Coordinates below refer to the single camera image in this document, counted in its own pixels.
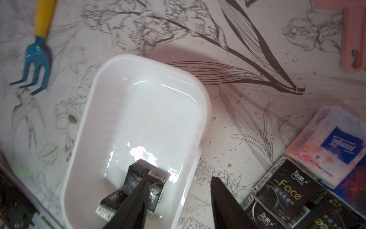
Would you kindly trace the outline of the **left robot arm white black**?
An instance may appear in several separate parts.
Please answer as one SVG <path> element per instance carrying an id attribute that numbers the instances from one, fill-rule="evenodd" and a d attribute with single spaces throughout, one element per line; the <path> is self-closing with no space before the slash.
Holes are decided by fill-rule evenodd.
<path id="1" fill-rule="evenodd" d="M 1 228 L 61 229 L 62 226 L 17 179 L 1 153 Z"/>

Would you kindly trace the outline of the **black sachet top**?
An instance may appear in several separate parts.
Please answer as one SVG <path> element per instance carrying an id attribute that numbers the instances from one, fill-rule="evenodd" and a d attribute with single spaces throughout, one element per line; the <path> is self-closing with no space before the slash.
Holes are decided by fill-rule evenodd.
<path id="1" fill-rule="evenodd" d="M 308 203 L 306 213 L 294 229 L 364 229 L 366 225 L 327 189 L 321 189 Z"/>

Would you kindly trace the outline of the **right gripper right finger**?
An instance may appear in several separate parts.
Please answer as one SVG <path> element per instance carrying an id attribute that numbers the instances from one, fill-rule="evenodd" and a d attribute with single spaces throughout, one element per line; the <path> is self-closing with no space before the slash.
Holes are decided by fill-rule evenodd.
<path id="1" fill-rule="evenodd" d="M 256 228 L 220 178 L 212 177 L 210 188 L 216 229 Z"/>

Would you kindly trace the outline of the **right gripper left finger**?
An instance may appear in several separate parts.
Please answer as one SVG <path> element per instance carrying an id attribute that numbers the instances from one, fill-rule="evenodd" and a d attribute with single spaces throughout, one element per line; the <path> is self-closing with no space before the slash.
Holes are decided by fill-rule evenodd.
<path id="1" fill-rule="evenodd" d="M 103 229 L 143 229 L 150 203 L 149 185 L 143 178 Z"/>

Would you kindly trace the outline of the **pink blue floral tissue pack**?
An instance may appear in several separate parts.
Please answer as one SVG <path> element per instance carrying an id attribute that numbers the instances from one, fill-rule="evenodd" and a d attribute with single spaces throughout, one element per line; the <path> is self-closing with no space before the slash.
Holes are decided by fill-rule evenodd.
<path id="1" fill-rule="evenodd" d="M 340 106 L 322 107 L 285 153 L 335 189 L 366 154 L 366 124 Z"/>

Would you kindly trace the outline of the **dark blue tissue pack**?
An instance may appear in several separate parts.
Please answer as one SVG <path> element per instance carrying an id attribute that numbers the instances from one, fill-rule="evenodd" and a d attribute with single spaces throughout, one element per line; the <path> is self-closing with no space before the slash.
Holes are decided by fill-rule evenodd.
<path id="1" fill-rule="evenodd" d="M 366 222 L 366 156 L 335 189 L 331 189 L 325 184 L 323 186 Z"/>

